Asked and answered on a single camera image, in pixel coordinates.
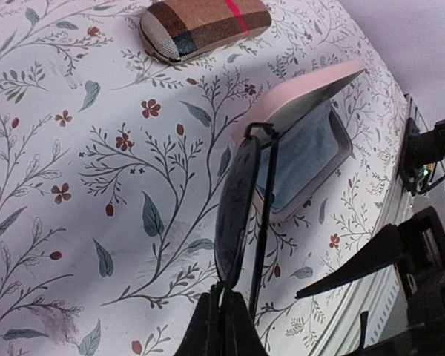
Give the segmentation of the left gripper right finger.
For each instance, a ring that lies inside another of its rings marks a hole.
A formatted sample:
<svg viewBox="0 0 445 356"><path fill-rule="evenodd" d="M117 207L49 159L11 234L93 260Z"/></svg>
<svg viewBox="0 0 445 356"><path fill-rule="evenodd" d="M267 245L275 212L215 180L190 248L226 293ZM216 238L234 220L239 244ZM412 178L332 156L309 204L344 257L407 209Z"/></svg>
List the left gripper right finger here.
<svg viewBox="0 0 445 356"><path fill-rule="evenodd" d="M267 355L241 293L222 300L222 355Z"/></svg>

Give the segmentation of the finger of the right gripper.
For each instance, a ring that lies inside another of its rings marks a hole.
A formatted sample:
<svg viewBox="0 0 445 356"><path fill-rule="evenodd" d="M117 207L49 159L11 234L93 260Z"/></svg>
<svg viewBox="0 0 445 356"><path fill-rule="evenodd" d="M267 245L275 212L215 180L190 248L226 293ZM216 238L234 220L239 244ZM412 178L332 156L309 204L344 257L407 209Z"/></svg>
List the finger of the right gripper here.
<svg viewBox="0 0 445 356"><path fill-rule="evenodd" d="M338 270L299 290L295 298L312 297L364 278L395 264L405 253L401 227L393 224L385 225Z"/></svg>

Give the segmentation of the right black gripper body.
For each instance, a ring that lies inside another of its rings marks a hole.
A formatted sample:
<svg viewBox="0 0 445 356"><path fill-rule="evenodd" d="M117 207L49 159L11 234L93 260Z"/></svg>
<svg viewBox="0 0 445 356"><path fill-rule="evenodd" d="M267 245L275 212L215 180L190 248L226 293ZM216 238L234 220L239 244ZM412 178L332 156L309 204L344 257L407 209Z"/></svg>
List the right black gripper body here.
<svg viewBox="0 0 445 356"><path fill-rule="evenodd" d="M427 207L399 224L406 253L395 264L406 296L406 331L365 346L352 355L445 355L445 230L437 211Z"/></svg>

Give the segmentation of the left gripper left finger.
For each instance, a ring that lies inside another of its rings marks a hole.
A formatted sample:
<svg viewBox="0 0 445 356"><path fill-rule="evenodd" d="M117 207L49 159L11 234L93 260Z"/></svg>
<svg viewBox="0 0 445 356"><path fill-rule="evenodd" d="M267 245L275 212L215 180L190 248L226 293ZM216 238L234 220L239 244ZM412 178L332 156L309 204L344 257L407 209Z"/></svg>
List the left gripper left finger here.
<svg viewBox="0 0 445 356"><path fill-rule="evenodd" d="M174 356L220 355L219 297L217 291L200 295Z"/></svg>

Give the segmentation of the blue cleaning cloth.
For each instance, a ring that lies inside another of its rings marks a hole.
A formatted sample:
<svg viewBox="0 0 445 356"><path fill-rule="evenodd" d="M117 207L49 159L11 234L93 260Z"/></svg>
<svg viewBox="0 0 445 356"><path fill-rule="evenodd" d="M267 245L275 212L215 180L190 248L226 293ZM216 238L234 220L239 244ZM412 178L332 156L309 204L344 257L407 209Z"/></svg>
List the blue cleaning cloth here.
<svg viewBox="0 0 445 356"><path fill-rule="evenodd" d="M336 156L329 100L286 131L279 141L271 210L283 210Z"/></svg>

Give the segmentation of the pink translucent plastic cup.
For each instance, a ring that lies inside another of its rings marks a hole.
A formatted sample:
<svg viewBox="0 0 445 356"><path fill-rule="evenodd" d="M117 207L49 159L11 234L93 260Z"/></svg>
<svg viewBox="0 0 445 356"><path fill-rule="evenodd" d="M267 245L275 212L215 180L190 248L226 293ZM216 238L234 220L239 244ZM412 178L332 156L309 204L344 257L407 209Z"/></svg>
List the pink translucent plastic cup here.
<svg viewBox="0 0 445 356"><path fill-rule="evenodd" d="M269 90L248 115L280 135L270 220L288 220L346 161L352 141L331 100L365 70L341 62L288 79Z"/></svg>

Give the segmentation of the black sunglasses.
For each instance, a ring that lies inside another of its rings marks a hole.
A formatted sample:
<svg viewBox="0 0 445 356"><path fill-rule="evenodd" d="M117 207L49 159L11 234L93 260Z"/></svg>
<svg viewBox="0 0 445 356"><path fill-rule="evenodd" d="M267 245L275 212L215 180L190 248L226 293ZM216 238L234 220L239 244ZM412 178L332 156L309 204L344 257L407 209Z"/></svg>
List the black sunglasses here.
<svg viewBox="0 0 445 356"><path fill-rule="evenodd" d="M225 179L217 209L214 237L214 257L217 275L224 290L230 292L236 286L240 277L248 233L248 221L260 169L262 145L260 139L251 133L254 129L264 131L269 138L270 155L266 187L263 189L265 197L261 212L260 230L257 238L248 304L248 312L252 319L256 315L260 294L271 195L275 181L279 146L279 133L272 124L254 122L246 127L243 141L228 168L228 175Z"/></svg>

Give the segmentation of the brown striped glasses case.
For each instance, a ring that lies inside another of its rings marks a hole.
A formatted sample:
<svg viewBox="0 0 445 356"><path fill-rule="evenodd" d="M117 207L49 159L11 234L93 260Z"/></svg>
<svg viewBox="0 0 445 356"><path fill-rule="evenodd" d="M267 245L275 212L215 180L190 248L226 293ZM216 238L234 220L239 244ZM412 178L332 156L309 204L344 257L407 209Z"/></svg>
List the brown striped glasses case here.
<svg viewBox="0 0 445 356"><path fill-rule="evenodd" d="M158 1L142 14L139 34L148 55L180 65L259 36L270 26L262 1Z"/></svg>

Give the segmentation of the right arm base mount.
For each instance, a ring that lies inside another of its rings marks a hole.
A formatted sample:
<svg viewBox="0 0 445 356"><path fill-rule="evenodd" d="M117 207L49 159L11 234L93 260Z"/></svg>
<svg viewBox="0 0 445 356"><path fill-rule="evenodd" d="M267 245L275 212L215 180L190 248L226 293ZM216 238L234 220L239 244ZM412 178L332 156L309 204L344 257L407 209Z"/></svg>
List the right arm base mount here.
<svg viewBox="0 0 445 356"><path fill-rule="evenodd" d="M397 175L412 196L425 194L445 180L445 174L430 187L418 189L421 171L428 164L445 161L445 120L431 131L421 133L413 118L408 118L403 134Z"/></svg>

